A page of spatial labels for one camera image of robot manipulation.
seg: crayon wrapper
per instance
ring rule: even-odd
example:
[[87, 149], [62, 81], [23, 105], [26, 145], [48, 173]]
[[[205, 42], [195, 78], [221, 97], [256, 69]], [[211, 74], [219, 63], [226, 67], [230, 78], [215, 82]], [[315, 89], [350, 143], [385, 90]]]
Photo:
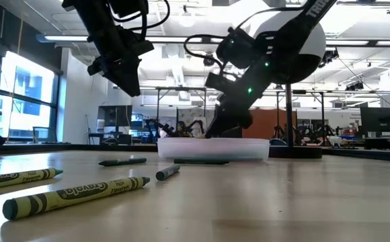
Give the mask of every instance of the crayon wrapper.
[[143, 186], [142, 178], [130, 177], [14, 198], [17, 204], [17, 215], [15, 218], [23, 218], [97, 198], [103, 198], [112, 194], [134, 190]]
[[4, 186], [48, 179], [54, 177], [55, 175], [56, 170], [54, 168], [3, 174], [0, 175], [0, 188]]

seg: ceiling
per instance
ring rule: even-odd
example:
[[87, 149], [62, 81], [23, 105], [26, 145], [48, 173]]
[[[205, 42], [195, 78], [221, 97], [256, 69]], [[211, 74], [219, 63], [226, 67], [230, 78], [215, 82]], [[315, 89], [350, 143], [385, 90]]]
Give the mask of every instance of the ceiling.
[[[235, 26], [252, 13], [268, 6], [262, 0], [240, 0], [228, 7], [213, 7], [212, 0], [169, 0], [170, 18], [162, 25], [147, 32], [148, 36], [190, 36], [192, 34], [226, 35], [230, 26]], [[0, 0], [0, 4], [44, 34], [87, 35], [85, 27], [75, 11], [66, 12], [59, 0]], [[335, 5], [322, 19], [321, 25], [330, 38], [390, 38], [389, 6], [349, 6]], [[163, 1], [149, 0], [148, 23], [154, 24], [163, 19], [166, 6]], [[253, 19], [263, 20], [264, 16]], [[124, 24], [125, 28], [140, 26], [136, 19]], [[68, 46], [73, 54], [85, 63], [90, 63], [97, 52], [94, 45], [84, 43], [57, 43]], [[205, 67], [199, 58], [167, 58], [163, 53], [164, 44], [156, 44], [155, 50], [142, 55], [139, 67], [141, 85], [172, 85], [176, 66], [182, 70], [185, 79], [195, 85], [203, 85], [211, 68]], [[188, 46], [191, 50], [214, 52], [215, 45]], [[354, 74], [362, 74], [364, 79], [376, 85], [379, 74], [390, 68], [390, 48], [339, 48], [340, 58], [299, 83], [299, 88], [333, 89], [338, 83], [350, 80]]]

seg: wooden table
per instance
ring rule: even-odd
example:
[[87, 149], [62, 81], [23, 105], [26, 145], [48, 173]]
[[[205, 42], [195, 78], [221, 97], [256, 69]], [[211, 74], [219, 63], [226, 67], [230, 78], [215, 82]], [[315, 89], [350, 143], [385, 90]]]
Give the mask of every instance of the wooden table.
[[[137, 155], [146, 164], [100, 167]], [[171, 165], [155, 153], [67, 151], [0, 158], [0, 174], [63, 169], [54, 179], [0, 188], [1, 241], [390, 241], [390, 162], [324, 156], [224, 166]], [[117, 179], [149, 176], [145, 188], [7, 221], [6, 199]]]

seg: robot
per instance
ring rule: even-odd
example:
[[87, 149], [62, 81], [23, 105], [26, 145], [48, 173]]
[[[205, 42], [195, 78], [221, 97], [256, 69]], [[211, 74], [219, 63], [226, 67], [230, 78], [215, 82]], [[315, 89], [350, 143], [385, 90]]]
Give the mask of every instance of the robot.
[[[222, 91], [218, 97], [214, 119], [206, 130], [206, 138], [221, 135], [224, 131], [236, 127], [248, 128], [252, 119], [250, 106], [262, 97], [264, 90], [271, 84], [292, 84], [311, 75], [321, 63], [325, 54], [325, 34], [319, 21], [337, 0], [307, 0], [301, 7], [279, 7], [257, 12], [277, 11], [256, 30], [246, 33], [241, 27], [251, 17], [235, 29], [229, 28], [228, 36], [197, 34], [190, 36], [184, 43], [188, 54], [213, 62], [220, 67], [219, 74], [209, 73], [206, 86]], [[93, 42], [101, 56], [88, 67], [90, 75], [101, 73], [119, 86], [131, 97], [140, 95], [137, 68], [139, 55], [153, 49], [145, 40], [149, 12], [147, 0], [64, 0], [66, 10], [76, 9], [89, 32], [88, 41]], [[133, 17], [122, 19], [139, 12]], [[135, 17], [142, 17], [140, 28], [124, 29], [115, 26], [114, 21], [127, 22]], [[222, 38], [216, 54], [194, 54], [186, 48], [192, 38]], [[224, 71], [224, 66], [231, 63], [238, 69], [244, 69], [241, 77], [232, 81], [232, 75]]]

